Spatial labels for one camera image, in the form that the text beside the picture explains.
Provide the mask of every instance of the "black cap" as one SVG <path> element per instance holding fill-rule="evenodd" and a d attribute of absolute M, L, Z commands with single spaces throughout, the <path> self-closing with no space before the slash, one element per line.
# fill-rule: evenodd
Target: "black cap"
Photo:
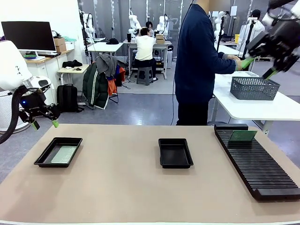
<path fill-rule="evenodd" d="M 110 39 L 109 42 L 107 42 L 106 44 L 107 44 L 107 45 L 117 45 L 118 43 L 119 43 L 119 42 L 118 42 L 117 39 L 112 38 L 112 39 Z"/>

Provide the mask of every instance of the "computer monitor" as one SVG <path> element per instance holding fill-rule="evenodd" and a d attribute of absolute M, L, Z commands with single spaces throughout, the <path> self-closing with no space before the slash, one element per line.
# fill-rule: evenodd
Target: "computer monitor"
<path fill-rule="evenodd" d="M 6 40 L 20 51 L 56 52 L 49 22 L 1 22 Z"/>

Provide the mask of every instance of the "gray basket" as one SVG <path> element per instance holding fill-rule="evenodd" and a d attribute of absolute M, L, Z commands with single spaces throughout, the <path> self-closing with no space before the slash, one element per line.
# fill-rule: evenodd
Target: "gray basket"
<path fill-rule="evenodd" d="M 280 84 L 261 77 L 232 78 L 230 92 L 239 100 L 274 100 Z"/>

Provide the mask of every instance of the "gray stool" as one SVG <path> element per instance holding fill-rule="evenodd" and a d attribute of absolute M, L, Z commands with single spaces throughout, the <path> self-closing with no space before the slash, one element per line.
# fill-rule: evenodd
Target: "gray stool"
<path fill-rule="evenodd" d="M 145 79 L 140 78 L 142 71 L 145 73 Z M 145 82 L 146 86 L 149 86 L 150 82 L 153 83 L 152 67 L 141 67 L 137 69 L 136 83 L 138 84 L 139 82 Z"/>

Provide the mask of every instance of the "person sitting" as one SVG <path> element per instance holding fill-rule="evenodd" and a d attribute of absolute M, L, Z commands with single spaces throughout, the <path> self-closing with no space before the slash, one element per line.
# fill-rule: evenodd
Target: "person sitting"
<path fill-rule="evenodd" d="M 140 33 L 135 38 L 137 44 L 137 53 L 135 56 L 135 65 L 138 68 L 152 67 L 153 81 L 157 81 L 156 78 L 156 60 L 153 58 L 153 46 L 155 39 L 150 37 L 148 28 L 143 27 Z"/>
<path fill-rule="evenodd" d="M 150 36 L 154 38 L 153 23 L 151 21 L 146 22 L 146 27 L 149 29 Z"/>
<path fill-rule="evenodd" d="M 255 21 L 254 27 L 252 29 L 252 33 L 250 36 L 250 42 L 262 31 L 265 30 L 264 25 L 259 21 L 259 18 L 261 17 L 261 11 L 258 9 L 253 10 L 252 14 L 250 17 L 253 18 L 257 18 L 257 20 Z M 240 37 L 239 37 L 239 42 L 238 45 L 236 47 L 236 50 L 238 50 L 239 53 L 239 57 L 242 58 L 243 57 L 243 53 L 246 47 L 246 41 L 248 39 L 248 35 L 250 32 L 250 26 L 251 26 L 251 21 L 249 21 L 248 19 L 248 24 L 246 26 L 243 27 L 243 29 L 240 32 Z"/>

